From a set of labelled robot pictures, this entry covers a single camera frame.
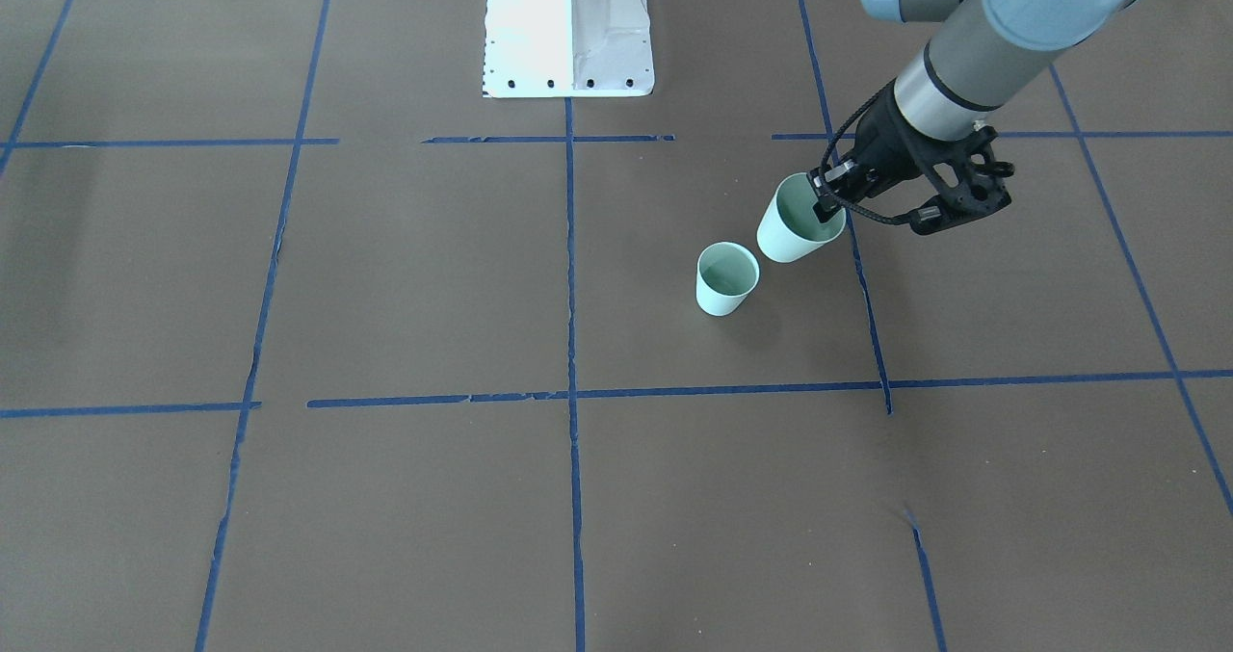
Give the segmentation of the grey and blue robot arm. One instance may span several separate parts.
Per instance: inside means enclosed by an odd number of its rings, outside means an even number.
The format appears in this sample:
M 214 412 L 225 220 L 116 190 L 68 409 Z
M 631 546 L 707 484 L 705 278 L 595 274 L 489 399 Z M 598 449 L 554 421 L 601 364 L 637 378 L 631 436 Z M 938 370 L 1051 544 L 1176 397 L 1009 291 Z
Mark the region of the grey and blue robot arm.
M 990 113 L 1138 1 L 859 0 L 872 17 L 938 30 L 851 115 L 850 152 L 808 174 L 815 217 L 931 235 L 1009 207 L 1014 165 L 993 152 Z

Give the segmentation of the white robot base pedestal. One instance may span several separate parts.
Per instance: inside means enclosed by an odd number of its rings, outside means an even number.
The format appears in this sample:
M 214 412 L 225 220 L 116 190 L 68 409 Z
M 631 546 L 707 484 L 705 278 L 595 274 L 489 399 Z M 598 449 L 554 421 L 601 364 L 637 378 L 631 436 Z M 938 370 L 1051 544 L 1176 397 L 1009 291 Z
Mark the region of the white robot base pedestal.
M 487 0 L 482 94 L 490 99 L 649 96 L 649 0 Z

